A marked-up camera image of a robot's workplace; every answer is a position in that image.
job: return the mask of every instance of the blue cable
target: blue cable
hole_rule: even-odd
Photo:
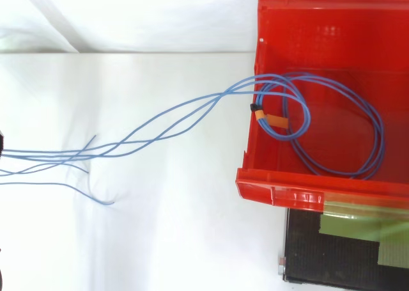
[[[367,161],[361,166],[361,168],[358,171],[354,172],[342,172],[342,171],[335,171],[329,168],[326,168],[316,162],[308,153],[302,148],[300,143],[298,142],[298,138],[305,134],[308,131],[308,128],[311,124],[311,113],[309,111],[309,108],[307,106],[307,103],[305,102],[304,97],[298,90],[298,88],[295,86],[294,81],[306,81],[310,83],[316,83],[320,84],[322,86],[328,87],[346,98],[350,99],[357,107],[359,107],[363,112],[365,112],[369,119],[373,123],[374,127],[374,146],[371,151],[371,154],[369,155]],[[258,91],[238,91],[242,88],[245,88],[247,86],[251,86],[254,84],[262,84],[262,87]],[[277,87],[281,87],[282,91],[272,91]],[[287,130],[287,134],[279,134],[278,132],[274,131],[271,126],[269,126],[268,122],[266,119],[262,118],[258,120],[258,123],[260,127],[272,138],[277,139],[279,141],[289,141],[295,151],[295,153],[300,157],[302,162],[307,166],[307,168],[312,172],[317,175],[320,175],[321,173],[318,171],[318,169],[326,172],[326,173],[331,173],[339,176],[350,176],[351,178],[356,178],[361,176],[362,179],[368,179],[372,177],[379,169],[383,157],[385,155],[385,138],[384,138],[384,126],[382,119],[379,115],[379,113],[376,111],[376,109],[371,106],[368,102],[366,102],[362,97],[358,96],[355,92],[353,92],[351,89],[347,88],[345,85],[333,81],[331,79],[327,79],[324,77],[320,77],[318,75],[313,75],[305,72],[301,73],[289,73],[285,75],[275,75],[275,74],[264,74],[264,75],[256,75],[252,77],[248,77],[246,79],[243,79],[239,81],[238,83],[235,83],[234,85],[230,86],[226,91],[222,93],[213,93],[205,96],[201,96],[192,100],[188,100],[184,103],[178,104],[177,106],[174,106],[170,109],[167,109],[158,115],[154,116],[147,122],[143,123],[140,125],[138,128],[133,130],[129,135],[127,135],[125,138],[123,138],[121,141],[116,142],[116,143],[107,143],[104,145],[100,146],[95,146],[88,148],[89,144],[92,142],[92,140],[95,138],[95,136],[91,139],[90,142],[81,150],[63,150],[63,151],[38,151],[38,150],[10,150],[10,149],[5,149],[3,150],[4,157],[9,157],[12,159],[20,159],[20,160],[27,160],[27,161],[36,161],[36,162],[43,162],[43,164],[38,164],[36,166],[33,166],[28,169],[23,169],[22,171],[18,172],[10,172],[10,171],[5,171],[1,170],[2,172],[6,173],[5,175],[0,175],[0,177],[4,176],[10,176],[14,174],[28,174],[28,173],[36,173],[39,171],[43,171],[46,169],[50,168],[55,168],[60,165],[65,165],[65,166],[72,166],[78,169],[78,166],[74,166],[73,164],[69,164],[68,162],[76,162],[76,161],[86,161],[86,160],[91,160],[94,158],[115,158],[115,157],[123,157],[126,155],[130,155],[133,153],[138,152],[139,150],[142,150],[143,148],[147,147],[148,145],[156,142],[156,141],[162,141],[164,139],[169,139],[169,138],[174,138],[176,136],[179,136],[190,129],[194,128],[214,107],[215,105],[219,102],[221,98],[223,98],[226,95],[243,95],[243,94],[253,94],[256,95],[255,99],[255,104],[262,106],[263,105],[263,100],[266,95],[268,96],[280,96],[282,97],[282,114],[283,117],[289,118],[289,111],[288,111],[288,99],[292,99],[296,102],[298,102],[302,106],[303,114],[304,114],[304,122],[301,125],[301,127],[294,132],[292,127],[289,126],[289,129]],[[157,118],[170,113],[171,111],[174,111],[175,109],[178,109],[179,107],[189,105],[191,103],[204,100],[207,98],[212,98],[209,100],[207,103],[201,105],[197,109],[193,110],[193,112],[187,114],[186,116],[180,118],[178,121],[174,122],[172,125],[170,125],[166,130],[164,130],[161,134],[156,136],[153,139],[145,139],[145,140],[138,140],[138,141],[129,141],[129,139],[139,130],[147,126],[149,123],[153,122]],[[165,136],[167,132],[169,132],[171,129],[173,129],[175,126],[177,126],[179,123],[183,122],[187,118],[190,118],[191,116],[195,115],[196,113],[200,112],[201,110],[205,109],[204,113],[192,124],[190,125],[187,129],[184,129],[176,134],[171,134],[168,136]],[[117,154],[110,154],[117,148],[119,148],[121,145],[131,145],[131,144],[137,144],[137,143],[142,143],[142,146],[137,147],[136,149],[125,152],[125,153],[117,153]],[[101,153],[93,153],[95,150],[102,150]],[[40,166],[44,165],[49,165],[47,168],[42,168],[42,169],[36,169],[34,171],[29,171],[31,169],[35,169]],[[29,184],[29,183],[5,183],[5,184]],[[65,185],[67,187],[71,187],[66,184],[57,184],[56,185]],[[88,198],[91,198],[92,200],[95,200],[103,205],[110,204],[106,203],[103,201],[98,201],[91,196],[88,196],[87,194],[81,192],[78,189],[75,189],[76,191],[79,191],[81,194],[87,196]]]

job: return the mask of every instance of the black object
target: black object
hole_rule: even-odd
[[[378,265],[378,242],[320,234],[320,216],[288,211],[284,280],[350,290],[409,290],[409,269]]]
[[[252,112],[256,112],[256,111],[259,111],[259,110],[262,110],[262,109],[263,109],[263,107],[259,106],[258,104],[251,104],[250,105],[250,110]]]
[[[1,133],[1,131],[0,131],[0,157],[1,157],[1,154],[2,154],[2,152],[3,152],[3,148],[4,148],[4,136],[3,136],[3,134]]]

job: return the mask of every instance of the white surface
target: white surface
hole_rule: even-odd
[[[256,47],[257,0],[0,0],[0,51]]]
[[[253,54],[2,55],[6,147],[81,148],[95,133],[94,145],[118,141],[167,107],[252,75],[253,62]],[[85,191],[89,183],[96,197],[116,200],[104,207],[64,187],[0,187],[4,289],[326,290],[282,281],[284,209],[238,195],[250,102],[224,98],[183,136],[87,162],[89,178],[66,167],[4,177]],[[23,165],[0,160],[1,169]]]

